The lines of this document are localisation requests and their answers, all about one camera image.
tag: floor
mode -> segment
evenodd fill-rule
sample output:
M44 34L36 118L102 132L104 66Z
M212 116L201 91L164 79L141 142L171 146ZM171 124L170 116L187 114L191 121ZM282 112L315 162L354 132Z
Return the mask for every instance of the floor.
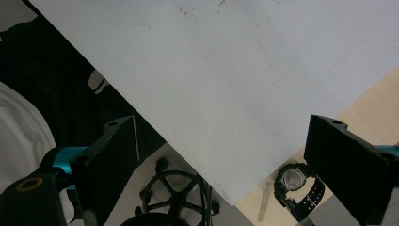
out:
M20 22L28 22L35 18L35 13L27 8L22 1L0 1L0 31L6 30L13 25ZM89 81L92 88L97 87L102 80L100 74L95 72ZM134 215L135 208L141 205L139 192L155 175L155 163L159 158L165 158L168 161L168 170L183 170L195 174L194 170L170 147L168 144L164 145L154 155L149 157L143 165L141 165L133 174L124 192L120 196L120 200L114 211L111 213L109 220L105 225L120 225L126 219ZM186 181L182 178L170 178L170 183L173 186L179 187L186 185ZM152 200L154 202L164 201L168 198L168 194L162 186L155 184L153 190ZM194 187L192 192L193 202L198 202L199 189ZM246 217L237 210L236 207L227 204L218 194L213 193L213 200L220 203L220 214L213 217L213 223L218 225L252 225ZM197 225L200 221L200 216L196 213L184 212L183 218L190 223L190 225ZM72 226L84 225L82 220L76 220L71 223Z

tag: watch face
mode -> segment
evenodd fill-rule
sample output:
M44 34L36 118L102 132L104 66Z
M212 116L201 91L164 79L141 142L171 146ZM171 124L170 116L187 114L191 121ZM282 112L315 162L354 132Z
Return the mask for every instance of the watch face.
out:
M282 182L288 190L298 190L305 184L305 176L299 169L288 169L282 175Z

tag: person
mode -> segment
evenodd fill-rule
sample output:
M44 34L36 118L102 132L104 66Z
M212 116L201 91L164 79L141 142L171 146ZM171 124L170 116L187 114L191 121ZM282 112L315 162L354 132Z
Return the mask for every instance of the person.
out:
M90 146L121 117L135 116L140 163L165 143L112 86L96 94L88 86L93 71L42 16L0 32L0 194L55 146Z

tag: white tabletop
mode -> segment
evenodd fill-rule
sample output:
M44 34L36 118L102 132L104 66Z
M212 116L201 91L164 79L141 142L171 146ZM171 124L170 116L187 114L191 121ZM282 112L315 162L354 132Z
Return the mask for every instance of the white tabletop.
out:
M399 2L31 0L229 203L399 60Z

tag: black wristwatch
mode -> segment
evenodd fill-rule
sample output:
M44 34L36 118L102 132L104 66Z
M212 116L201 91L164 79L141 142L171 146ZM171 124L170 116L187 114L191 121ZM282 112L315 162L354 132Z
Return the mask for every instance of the black wristwatch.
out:
M306 183L306 179L313 177L314 184L309 193L299 202L287 198L287 192L297 191ZM304 219L322 200L325 185L304 163L288 164L279 170L274 183L275 197L283 207L287 207L298 221Z

